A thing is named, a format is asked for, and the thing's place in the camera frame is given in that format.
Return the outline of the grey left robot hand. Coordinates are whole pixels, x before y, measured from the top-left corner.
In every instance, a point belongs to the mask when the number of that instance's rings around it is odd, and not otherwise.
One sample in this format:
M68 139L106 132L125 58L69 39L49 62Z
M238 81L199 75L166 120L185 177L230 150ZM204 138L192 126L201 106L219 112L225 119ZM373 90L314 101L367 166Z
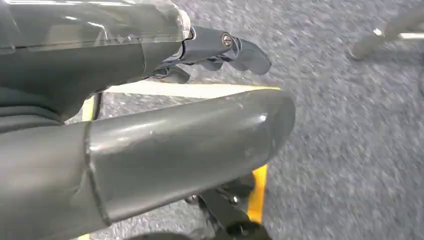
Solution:
M217 239L266 240L225 187L274 158L293 97L258 89L66 124L110 87L179 68L267 73L254 43L192 26L170 0L0 3L0 237L70 240L197 195Z

